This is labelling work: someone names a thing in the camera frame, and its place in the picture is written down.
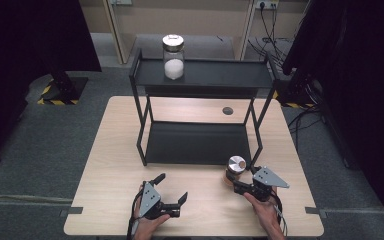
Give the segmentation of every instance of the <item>gray floor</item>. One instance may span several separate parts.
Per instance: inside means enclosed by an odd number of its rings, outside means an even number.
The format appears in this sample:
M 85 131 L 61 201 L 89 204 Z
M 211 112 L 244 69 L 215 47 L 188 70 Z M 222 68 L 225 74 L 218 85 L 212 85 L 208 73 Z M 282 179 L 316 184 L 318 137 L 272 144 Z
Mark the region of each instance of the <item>gray floor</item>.
M 221 38 L 185 38 L 186 56 L 232 58 L 229 39 Z M 96 239 L 65 235 L 66 211 L 108 99 L 131 95 L 131 91 L 130 66 L 117 63 L 111 35 L 93 34 L 93 39 L 103 72 L 69 73 L 89 78 L 77 105 L 39 105 L 36 102 L 51 77 L 31 84 L 29 104 L 1 151 L 0 239 Z M 141 36 L 136 47 L 150 56 L 161 53 L 159 36 Z M 258 59 L 258 55 L 249 47 L 246 59 Z M 282 110 L 287 122 L 302 112 Z M 301 126 L 319 119 L 317 114 L 306 115 Z M 298 154 L 325 228 L 320 239 L 384 239 L 382 204 L 362 172 L 344 167 L 323 122 L 298 133 Z

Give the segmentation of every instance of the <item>black metal shelf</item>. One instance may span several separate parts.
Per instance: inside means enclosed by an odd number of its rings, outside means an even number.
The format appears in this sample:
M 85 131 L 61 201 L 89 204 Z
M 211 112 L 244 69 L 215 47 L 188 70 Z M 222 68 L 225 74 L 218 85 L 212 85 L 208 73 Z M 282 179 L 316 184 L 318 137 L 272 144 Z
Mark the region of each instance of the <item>black metal shelf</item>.
M 225 165 L 232 156 L 244 158 L 247 168 L 255 163 L 263 149 L 259 127 L 279 82 L 270 53 L 263 62 L 186 60 L 184 75 L 176 80 L 165 76 L 162 59 L 143 58 L 140 49 L 132 66 L 129 77 L 141 123 L 136 145 L 144 166 L 147 163 Z M 143 87 L 147 96 L 144 111 L 138 87 Z M 261 89 L 269 92 L 257 116 L 253 104 Z M 154 119 L 151 97 L 249 99 L 250 103 L 241 123 L 163 122 Z M 141 145 L 148 118 L 151 127 L 145 153 Z M 249 119 L 253 121 L 258 144 L 253 156 L 246 130 Z

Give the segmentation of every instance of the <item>wooden table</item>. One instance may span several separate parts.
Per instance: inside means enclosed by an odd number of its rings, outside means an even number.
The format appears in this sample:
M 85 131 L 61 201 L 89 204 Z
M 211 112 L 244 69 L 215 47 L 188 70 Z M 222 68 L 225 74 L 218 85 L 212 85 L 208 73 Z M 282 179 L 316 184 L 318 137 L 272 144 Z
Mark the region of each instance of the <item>wooden table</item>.
M 243 119 L 246 111 L 243 106 L 247 103 L 226 99 L 156 98 L 153 110 L 156 118 L 168 120 L 229 122 Z M 255 104 L 262 107 L 264 101 L 256 100 Z M 233 108 L 234 114 L 224 115 L 223 107 Z M 252 126 L 249 128 L 253 152 L 255 139 Z M 68 215 L 64 226 L 66 234 L 126 235 L 139 185 L 166 173 L 166 178 L 155 187 L 162 201 L 176 203 L 185 192 L 188 192 L 188 199 L 181 208 L 180 218 L 169 219 L 160 226 L 156 236 L 266 235 L 251 205 L 223 182 L 224 166 L 148 164 L 144 167 L 135 146 L 138 131 L 139 119 L 133 97 L 112 97 L 73 200 L 72 208 L 80 207 L 82 213 Z M 278 189 L 288 236 L 322 235 L 324 230 L 319 215 L 306 213 L 305 207 L 314 208 L 315 203 L 276 101 L 270 104 L 260 132 L 264 149 L 255 166 L 268 166 L 290 184 L 289 189 Z M 244 173 L 241 181 L 251 183 L 251 173 Z

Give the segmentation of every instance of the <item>metal rack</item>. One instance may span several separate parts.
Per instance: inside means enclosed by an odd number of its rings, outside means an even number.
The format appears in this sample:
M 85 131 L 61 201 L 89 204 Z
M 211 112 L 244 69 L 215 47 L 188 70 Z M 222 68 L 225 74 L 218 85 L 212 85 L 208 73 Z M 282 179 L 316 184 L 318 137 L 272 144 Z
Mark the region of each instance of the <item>metal rack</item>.
M 147 163 L 225 165 L 231 156 L 238 155 L 249 168 L 257 160 L 263 149 L 259 128 L 279 82 L 270 53 L 263 62 L 187 59 L 185 74 L 173 81 L 165 77 L 162 59 L 144 58 L 138 49 L 129 77 L 141 123 L 136 146 L 144 166 Z M 138 87 L 145 91 L 144 111 Z M 257 117 L 254 100 L 262 89 L 269 91 Z M 249 99 L 249 107 L 239 123 L 160 121 L 154 119 L 152 97 Z M 250 116 L 258 142 L 253 156 L 246 131 Z M 141 143 L 148 117 L 151 126 L 145 153 Z

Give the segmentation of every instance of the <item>human hand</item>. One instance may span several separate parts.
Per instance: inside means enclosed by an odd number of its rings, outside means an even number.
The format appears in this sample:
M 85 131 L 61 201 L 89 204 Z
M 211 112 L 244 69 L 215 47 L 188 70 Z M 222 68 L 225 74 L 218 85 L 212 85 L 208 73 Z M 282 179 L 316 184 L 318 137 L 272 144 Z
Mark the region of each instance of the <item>human hand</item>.
M 134 217 L 139 217 L 140 202 L 142 197 L 139 197 L 136 201 Z M 155 230 L 167 221 L 170 218 L 170 215 L 164 214 L 156 219 L 149 220 L 147 218 L 140 218 L 138 220 L 134 240 L 150 240 Z
M 273 203 L 272 197 L 266 202 L 258 201 L 247 192 L 244 193 L 244 197 L 252 204 L 255 214 L 258 216 L 258 221 L 266 231 L 268 238 L 273 240 L 285 239 L 279 222 L 277 221 L 277 212 L 274 208 L 275 204 Z

